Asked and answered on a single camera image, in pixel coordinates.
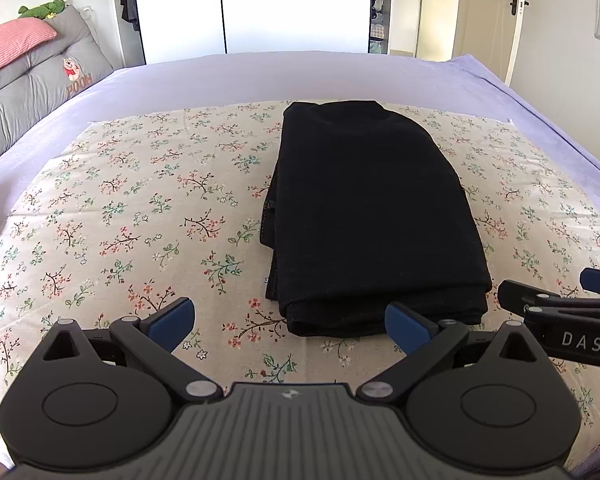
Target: pink striped pillow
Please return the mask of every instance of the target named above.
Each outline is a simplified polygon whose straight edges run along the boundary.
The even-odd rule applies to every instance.
[[[43,20],[18,18],[0,25],[0,69],[58,34]]]

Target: purple bedspread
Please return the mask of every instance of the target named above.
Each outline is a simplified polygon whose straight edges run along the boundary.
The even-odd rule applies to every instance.
[[[600,162],[481,63],[331,52],[231,54],[114,72],[66,102],[0,158],[0,229],[43,165],[91,121],[268,100],[369,99],[512,121],[600,211]]]

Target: gray cushion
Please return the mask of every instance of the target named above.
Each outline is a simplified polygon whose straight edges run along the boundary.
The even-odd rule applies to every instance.
[[[46,22],[58,36],[0,69],[0,156],[39,120],[113,72],[74,7]]]

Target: sliding door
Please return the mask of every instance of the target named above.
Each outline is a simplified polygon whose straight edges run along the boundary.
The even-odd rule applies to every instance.
[[[220,0],[136,0],[148,64],[224,54]]]
[[[222,0],[228,53],[368,52],[370,0]]]

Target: door handle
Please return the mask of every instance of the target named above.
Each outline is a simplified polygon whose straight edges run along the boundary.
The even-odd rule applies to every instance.
[[[518,13],[518,0],[512,0],[509,4],[511,6],[511,15],[515,16]]]

